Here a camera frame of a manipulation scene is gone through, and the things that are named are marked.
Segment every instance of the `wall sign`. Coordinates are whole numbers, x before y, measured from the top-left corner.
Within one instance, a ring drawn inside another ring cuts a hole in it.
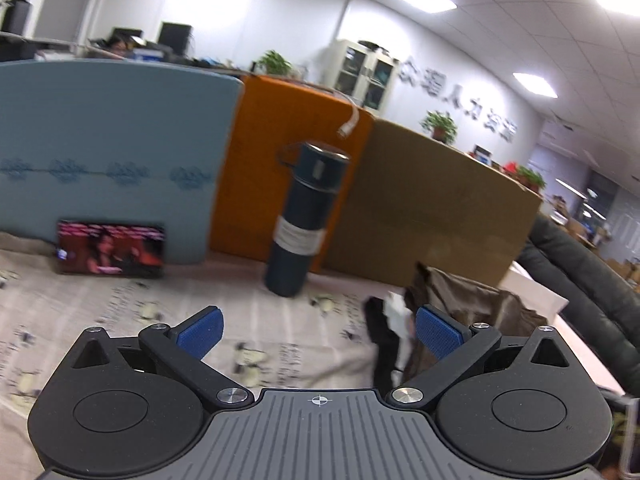
[[[447,83],[447,76],[437,70],[426,68],[421,70],[415,64],[412,57],[407,59],[400,66],[398,71],[400,81],[409,83],[411,86],[420,85],[426,90],[427,94],[431,97],[439,98],[441,95],[445,95],[442,100],[446,103],[451,103],[454,108],[463,108],[465,115],[469,116],[472,120],[477,121],[484,109],[484,105],[481,103],[479,97],[469,99],[471,103],[470,108],[463,107],[462,105],[462,85],[454,85],[453,89],[449,93],[445,93],[444,89]],[[496,113],[493,108],[489,108],[484,122],[484,127],[492,132],[498,133],[507,142],[512,142],[515,137],[518,127],[513,121],[502,117]]]

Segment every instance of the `dark blue thermos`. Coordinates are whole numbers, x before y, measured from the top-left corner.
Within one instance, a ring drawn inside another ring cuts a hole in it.
[[[311,260],[322,246],[324,227],[348,163],[346,153],[322,142],[301,145],[264,278],[271,292],[290,298],[302,289]]]

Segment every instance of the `woman on screen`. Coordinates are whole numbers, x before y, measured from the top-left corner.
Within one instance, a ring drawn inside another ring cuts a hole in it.
[[[122,260],[113,254],[113,237],[106,229],[97,236],[89,238],[89,257],[86,267],[94,274],[119,274],[122,272]]]

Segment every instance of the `black leather chair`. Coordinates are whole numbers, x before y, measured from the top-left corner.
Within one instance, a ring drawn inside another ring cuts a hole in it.
[[[569,300],[562,318],[625,391],[640,397],[640,294],[544,216],[536,218],[517,261]]]

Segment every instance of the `green plant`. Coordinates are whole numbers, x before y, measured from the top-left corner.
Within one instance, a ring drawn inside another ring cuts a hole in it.
[[[546,187],[545,179],[537,171],[530,170],[526,166],[518,166],[516,174],[522,177],[524,180],[536,186],[539,190],[543,190]]]
[[[258,60],[258,65],[263,67],[267,74],[271,75],[287,75],[291,70],[291,63],[275,50],[265,52]]]
[[[458,127],[448,112],[446,114],[428,112],[427,116],[420,122],[420,126],[425,132],[433,131],[434,139],[440,140],[445,144],[453,144],[458,134]]]

